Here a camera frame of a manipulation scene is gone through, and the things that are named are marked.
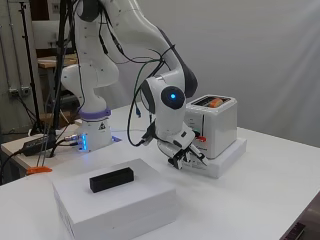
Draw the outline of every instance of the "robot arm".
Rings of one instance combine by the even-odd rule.
[[[156,138],[159,149],[178,169],[182,167],[182,160],[190,161],[190,153],[207,164],[207,159],[192,144],[195,133],[184,123],[186,98],[192,97],[198,86],[195,75],[165,33],[144,17],[136,0],[103,3],[120,42],[165,53],[163,58],[171,69],[146,79],[141,85],[142,100],[156,117],[143,137],[145,143]]]
[[[101,51],[101,39],[99,43],[100,24],[97,19],[102,10],[112,25],[113,32],[110,30],[110,34],[121,53],[123,49],[118,40],[121,43],[151,48],[163,54],[163,59],[171,69],[169,72],[146,79],[139,88],[146,108],[156,117],[143,137],[145,144],[153,138],[157,139],[159,149],[170,158],[169,162],[179,169],[182,160],[190,161],[190,154],[206,164],[207,159],[192,144],[195,133],[184,123],[186,98],[194,95],[198,86],[197,79],[168,37],[144,17],[136,0],[79,1],[75,16],[76,45],[81,72],[86,75],[83,84],[86,101],[82,111],[103,111],[106,104],[94,94],[93,89],[112,84],[118,78],[116,66]],[[78,84],[68,81],[73,78],[72,73],[78,74],[76,69],[66,68],[63,75],[66,79],[62,80],[68,89],[76,93],[81,102],[80,89],[76,87]]]

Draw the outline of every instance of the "white box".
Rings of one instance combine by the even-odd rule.
[[[134,181],[99,193],[89,178],[130,167]],[[141,159],[53,182],[56,202],[72,239],[129,240],[172,223],[175,188]]]
[[[207,105],[221,98],[224,103],[218,108]],[[185,123],[205,142],[194,140],[194,145],[208,158],[218,157],[237,139],[237,100],[231,97],[206,95],[187,104]]]
[[[246,152],[246,147],[247,140],[238,138],[217,158],[209,159],[208,166],[191,155],[191,162],[183,162],[182,169],[218,179]]]

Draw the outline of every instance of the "power strip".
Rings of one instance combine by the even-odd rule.
[[[49,136],[49,137],[45,136],[45,137],[37,138],[35,140],[31,140],[23,144],[23,149],[24,149],[23,154],[25,156],[32,156],[44,150],[45,147],[48,150],[53,148],[55,145],[56,145],[55,136]]]

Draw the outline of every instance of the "electrical outlet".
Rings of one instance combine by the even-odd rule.
[[[30,87],[21,87],[21,96],[22,97],[28,97],[31,93],[31,88]]]
[[[9,88],[9,95],[12,98],[17,98],[19,96],[19,91],[16,88]]]

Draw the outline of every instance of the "black block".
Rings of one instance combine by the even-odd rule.
[[[97,193],[133,181],[133,171],[128,167],[90,178],[90,188],[92,192]]]

